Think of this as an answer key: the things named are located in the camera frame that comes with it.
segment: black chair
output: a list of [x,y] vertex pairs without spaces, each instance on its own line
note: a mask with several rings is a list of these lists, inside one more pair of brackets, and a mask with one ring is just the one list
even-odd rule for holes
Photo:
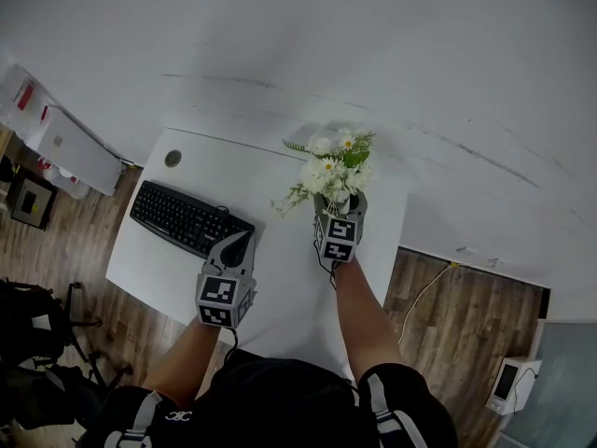
[[[34,359],[35,366],[39,367],[56,363],[64,347],[73,345],[83,361],[90,364],[99,386],[107,389],[108,385],[96,364],[100,352],[93,352],[86,357],[73,332],[73,327],[101,327],[102,321],[71,320],[74,289],[81,289],[81,285],[69,285],[63,310],[61,301],[51,296],[52,290],[0,281],[0,333],[3,334],[0,337],[0,358],[5,365],[17,367],[25,360],[41,357],[41,360]],[[132,369],[127,366],[120,372],[130,374]]]
[[72,425],[75,420],[89,428],[124,372],[106,386],[85,378],[79,367],[32,371],[0,363],[0,404],[25,429]]

